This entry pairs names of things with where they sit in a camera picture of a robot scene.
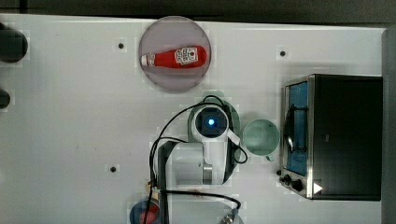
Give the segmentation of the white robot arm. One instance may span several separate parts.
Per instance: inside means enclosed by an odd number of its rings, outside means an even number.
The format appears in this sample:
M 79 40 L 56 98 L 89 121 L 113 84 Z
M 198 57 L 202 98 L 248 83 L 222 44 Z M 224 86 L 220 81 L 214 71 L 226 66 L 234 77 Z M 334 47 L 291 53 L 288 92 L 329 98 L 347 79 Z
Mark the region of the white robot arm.
M 225 184 L 240 158 L 239 118 L 230 105 L 201 103 L 187 121 L 188 140 L 168 140 L 156 156 L 160 224 L 239 224 L 237 210 L 194 187 Z

